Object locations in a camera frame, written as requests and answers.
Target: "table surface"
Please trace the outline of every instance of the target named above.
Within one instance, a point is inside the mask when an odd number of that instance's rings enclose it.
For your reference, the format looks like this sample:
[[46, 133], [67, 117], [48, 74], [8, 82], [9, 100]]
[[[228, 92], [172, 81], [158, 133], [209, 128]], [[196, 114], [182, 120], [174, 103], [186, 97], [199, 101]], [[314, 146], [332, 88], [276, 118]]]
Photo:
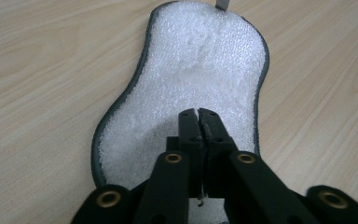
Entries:
[[[162, 3], [0, 0], [0, 223], [69, 223], [94, 190], [94, 130]], [[358, 1], [231, 1], [229, 10], [270, 50], [264, 160], [301, 194], [328, 185], [358, 201]]]

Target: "insole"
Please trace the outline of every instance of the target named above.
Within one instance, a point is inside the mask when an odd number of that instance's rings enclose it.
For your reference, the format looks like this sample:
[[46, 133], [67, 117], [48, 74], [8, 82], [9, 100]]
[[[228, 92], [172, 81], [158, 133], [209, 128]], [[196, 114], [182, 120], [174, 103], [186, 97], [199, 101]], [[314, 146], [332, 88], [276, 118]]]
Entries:
[[[135, 74], [94, 134], [96, 185], [144, 182], [189, 108], [215, 111], [238, 149], [258, 154], [258, 94], [268, 68], [263, 37], [241, 16], [197, 2], [156, 8]], [[197, 203], [190, 201], [189, 223], [227, 221], [222, 200]]]

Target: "metal grommet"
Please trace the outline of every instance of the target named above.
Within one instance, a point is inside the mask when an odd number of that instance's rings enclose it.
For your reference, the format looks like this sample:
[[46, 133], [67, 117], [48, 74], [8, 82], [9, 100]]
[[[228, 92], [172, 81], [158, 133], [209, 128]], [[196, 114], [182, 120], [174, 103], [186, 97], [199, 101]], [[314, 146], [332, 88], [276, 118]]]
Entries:
[[182, 156], [176, 153], [168, 154], [165, 157], [165, 161], [169, 163], [177, 163], [182, 160]]
[[238, 155], [237, 159], [243, 163], [254, 163], [255, 162], [255, 157], [252, 155], [248, 155], [248, 154], [240, 154], [240, 155]]
[[102, 208], [108, 208], [115, 206], [121, 200], [121, 194], [114, 190], [106, 191], [97, 198], [98, 206]]
[[348, 202], [332, 191], [323, 190], [319, 192], [318, 196], [322, 200], [322, 202], [326, 203], [331, 207], [337, 209], [345, 209], [348, 207]]

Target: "wooden table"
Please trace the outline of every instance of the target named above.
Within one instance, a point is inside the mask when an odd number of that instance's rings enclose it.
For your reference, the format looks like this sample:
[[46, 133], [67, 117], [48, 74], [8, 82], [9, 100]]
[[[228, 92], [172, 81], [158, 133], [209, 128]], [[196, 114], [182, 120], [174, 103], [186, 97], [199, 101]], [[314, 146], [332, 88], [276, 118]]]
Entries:
[[[0, 0], [0, 223], [69, 223], [90, 144], [163, 1]], [[358, 1], [232, 1], [266, 38], [262, 156], [301, 194], [358, 201]]]

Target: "black fabric edge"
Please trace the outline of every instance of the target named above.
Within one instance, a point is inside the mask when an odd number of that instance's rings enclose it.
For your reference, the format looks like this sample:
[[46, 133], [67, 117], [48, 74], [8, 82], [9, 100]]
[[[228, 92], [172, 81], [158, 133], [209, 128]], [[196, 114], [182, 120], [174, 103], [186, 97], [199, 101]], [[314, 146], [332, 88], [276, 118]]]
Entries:
[[158, 7], [156, 7], [150, 14], [150, 19], [147, 24], [146, 28], [146, 35], [145, 35], [145, 45], [141, 53], [141, 57], [139, 62], [136, 66], [135, 72], [128, 84], [127, 88], [118, 96], [118, 98], [113, 102], [113, 104], [109, 107], [106, 113], [103, 115], [103, 118], [98, 123], [95, 133], [92, 138], [91, 144], [91, 172], [92, 178], [94, 180], [95, 186], [102, 187], [107, 184], [106, 178], [103, 175], [102, 166], [100, 163], [100, 144], [101, 144], [101, 137], [103, 135], [104, 127], [109, 122], [110, 118], [115, 114], [116, 110], [120, 108], [120, 106], [126, 101], [127, 96], [132, 92], [133, 88], [135, 87], [136, 83], [138, 82], [139, 76], [142, 74], [142, 70], [144, 69], [145, 62], [147, 60], [147, 54], [149, 50], [150, 38], [151, 38], [151, 29], [158, 16], [158, 12], [163, 8], [166, 7], [169, 3], [164, 3]]
[[[141, 57], [139, 59], [139, 62], [136, 66], [135, 72], [133, 77], [130, 80], [130, 83], [128, 84], [127, 88], [118, 96], [118, 98], [113, 102], [113, 104], [108, 108], [106, 113], [103, 115], [102, 119], [97, 125], [97, 128], [95, 130], [95, 133], [92, 137], [92, 143], [91, 143], [91, 173], [92, 178], [94, 180], [94, 184], [97, 188], [102, 187], [107, 184], [106, 178], [103, 175], [102, 166], [100, 163], [100, 150], [99, 146], [101, 144], [101, 137], [103, 135], [104, 127], [109, 122], [110, 118], [114, 116], [117, 109], [120, 108], [120, 106], [126, 101], [127, 96], [132, 92], [133, 88], [136, 86], [139, 76], [142, 74], [142, 71], [144, 69], [148, 50], [149, 50], [149, 44], [151, 39], [151, 29], [152, 26], [158, 16], [158, 12], [167, 5], [174, 3], [174, 2], [168, 2], [164, 3], [158, 7], [156, 7], [150, 14], [150, 19], [147, 24], [146, 28], [146, 35], [145, 35], [145, 45], [141, 53]], [[264, 79], [266, 77], [266, 74], [269, 70], [269, 48], [267, 46], [267, 43], [264, 39], [264, 37], [259, 33], [263, 46], [266, 52], [266, 59], [264, 62], [262, 74], [258, 80], [257, 84], [257, 90], [255, 93], [255, 102], [254, 102], [254, 113], [255, 113], [255, 124], [254, 124], [254, 143], [255, 143], [255, 154], [260, 156], [260, 146], [259, 146], [259, 134], [258, 134], [258, 96], [261, 90], [261, 87], [263, 85]]]
[[259, 134], [258, 134], [258, 98], [260, 96], [261, 87], [263, 86], [264, 80], [266, 79], [267, 72], [269, 71], [269, 46], [267, 45], [266, 40], [257, 30], [258, 34], [261, 37], [261, 41], [263, 42], [264, 51], [266, 52], [265, 61], [263, 65], [263, 70], [261, 71], [260, 78], [258, 79], [257, 83], [257, 90], [255, 92], [255, 101], [254, 101], [254, 113], [255, 113], [255, 120], [254, 120], [254, 144], [255, 144], [255, 154], [261, 157], [260, 154], [260, 143], [259, 143]]

